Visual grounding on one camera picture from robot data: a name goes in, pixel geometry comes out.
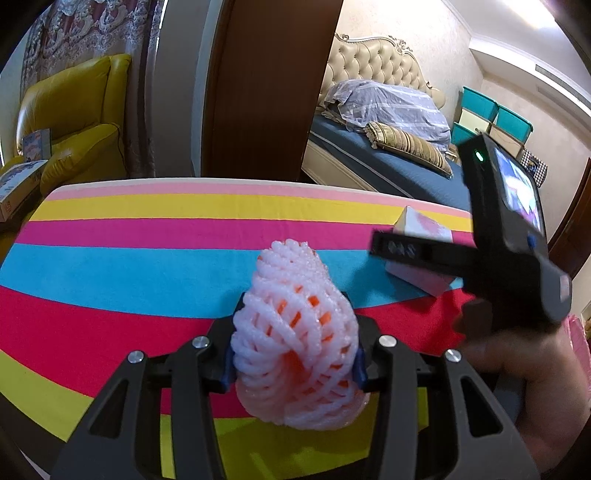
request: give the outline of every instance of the colorful striped table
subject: colorful striped table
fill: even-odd
[[[161,355],[205,334],[212,318],[232,313],[259,251],[276,239],[307,241],[357,312],[410,347],[440,354],[459,340],[450,323],[468,299],[461,281],[435,299],[366,253],[372,229],[392,225],[406,205],[452,229],[454,240],[471,241],[466,212],[372,192],[211,179],[57,189],[0,269],[3,424],[50,471],[125,355]],[[336,432],[299,432],[249,417],[234,392],[212,397],[230,480],[347,477],[367,455],[375,407]],[[170,393],[161,444],[163,473],[172,477],[169,412]]]

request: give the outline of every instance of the beige headboard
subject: beige headboard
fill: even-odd
[[[445,105],[445,94],[423,78],[413,51],[394,37],[349,38],[335,34],[318,104],[335,83],[366,79],[388,85],[404,85],[428,93],[437,108]]]

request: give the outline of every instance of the tissue box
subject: tissue box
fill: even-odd
[[[412,207],[406,207],[392,229],[395,233],[430,238],[453,243],[452,231],[430,219]],[[420,288],[429,295],[438,297],[448,290],[455,277],[440,275],[423,268],[411,267],[398,262],[386,262],[386,271]]]

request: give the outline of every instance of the metal screw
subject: metal screw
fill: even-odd
[[[138,364],[144,359],[144,353],[139,350],[134,350],[127,356],[127,361],[130,364]]]
[[[379,340],[379,344],[386,348],[395,347],[398,341],[392,335],[382,335]]]
[[[445,358],[456,364],[462,359],[462,354],[457,350],[449,349],[445,351]]]
[[[209,338],[203,335],[195,337],[191,342],[191,345],[193,345],[194,348],[198,349],[205,348],[207,345],[209,345]]]

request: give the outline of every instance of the book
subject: book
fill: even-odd
[[[0,176],[0,222],[6,222],[28,195],[39,187],[47,160],[14,165]]]
[[[22,156],[26,161],[49,160],[51,158],[51,131],[35,130],[22,138]]]

